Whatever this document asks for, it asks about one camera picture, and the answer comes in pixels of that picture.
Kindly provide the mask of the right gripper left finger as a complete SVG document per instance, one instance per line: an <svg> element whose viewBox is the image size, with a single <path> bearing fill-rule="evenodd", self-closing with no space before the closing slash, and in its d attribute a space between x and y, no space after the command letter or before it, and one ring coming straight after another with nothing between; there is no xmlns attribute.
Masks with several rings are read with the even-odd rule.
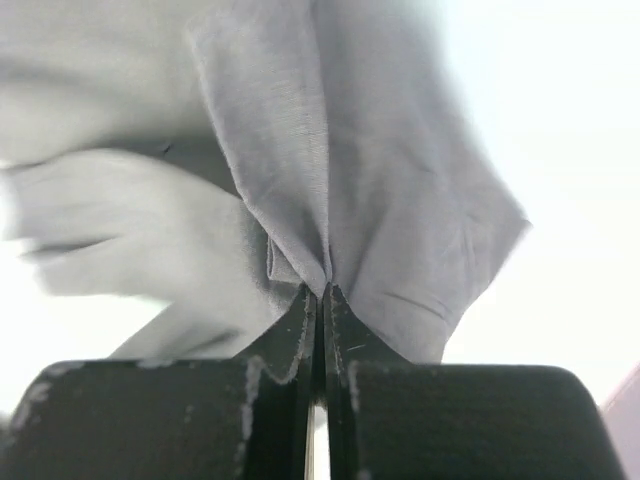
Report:
<svg viewBox="0 0 640 480"><path fill-rule="evenodd" d="M229 360L67 361L23 395L1 444L14 480L305 479L316 299Z"/></svg>

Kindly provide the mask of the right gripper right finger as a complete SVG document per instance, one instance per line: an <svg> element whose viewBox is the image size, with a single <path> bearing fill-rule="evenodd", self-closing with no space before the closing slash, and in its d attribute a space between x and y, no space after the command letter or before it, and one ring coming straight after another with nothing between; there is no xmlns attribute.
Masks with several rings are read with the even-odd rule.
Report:
<svg viewBox="0 0 640 480"><path fill-rule="evenodd" d="M597 407L571 372L404 360L323 297L335 479L621 479Z"/></svg>

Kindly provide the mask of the grey long sleeve shirt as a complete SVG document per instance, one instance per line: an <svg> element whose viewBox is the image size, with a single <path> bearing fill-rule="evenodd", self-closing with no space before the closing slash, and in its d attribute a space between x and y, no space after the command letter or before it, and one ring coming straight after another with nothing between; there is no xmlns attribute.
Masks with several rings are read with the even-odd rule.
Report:
<svg viewBox="0 0 640 480"><path fill-rule="evenodd" d="M437 362L528 226L427 1L5 1L1 158L51 293L167 302L118 358L234 355L335 285Z"/></svg>

